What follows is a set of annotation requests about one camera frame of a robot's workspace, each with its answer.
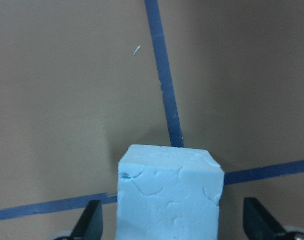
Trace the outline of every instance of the cracked foam surface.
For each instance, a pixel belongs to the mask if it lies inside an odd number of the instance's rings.
[[[224,172],[205,150],[132,145],[118,165],[116,240],[216,240]]]

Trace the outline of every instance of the brown surface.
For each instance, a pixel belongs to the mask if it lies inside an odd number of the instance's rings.
[[[304,160],[304,1],[159,4],[186,147],[225,172]],[[131,144],[169,145],[143,1],[0,1],[0,209],[115,193]],[[225,187],[219,239],[246,239],[244,197],[304,228],[298,174]],[[0,240],[80,212],[2,221]]]

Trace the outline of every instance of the blue tape line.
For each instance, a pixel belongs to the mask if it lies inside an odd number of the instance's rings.
[[[157,0],[145,0],[145,7],[154,47],[158,77],[161,82],[163,104],[171,146],[183,148],[183,137]]]
[[[304,160],[243,171],[228,172],[224,177],[224,185],[247,183],[300,173],[304,173]]]
[[[101,193],[58,201],[49,201],[39,204],[0,209],[0,221],[16,219],[35,214],[51,214],[74,209],[82,209],[85,208],[88,202],[91,200],[100,200],[102,204],[112,204],[117,202],[117,196],[108,196],[106,193]]]
[[[292,174],[304,173],[304,160],[253,168],[243,171],[228,172],[225,174],[224,185],[247,183],[251,181],[276,178]],[[58,201],[50,201],[40,204],[18,206],[0,210],[0,221],[21,218],[35,214],[50,214],[61,211],[85,208],[90,200],[101,200],[102,204],[117,202],[116,195],[106,193],[69,198]]]

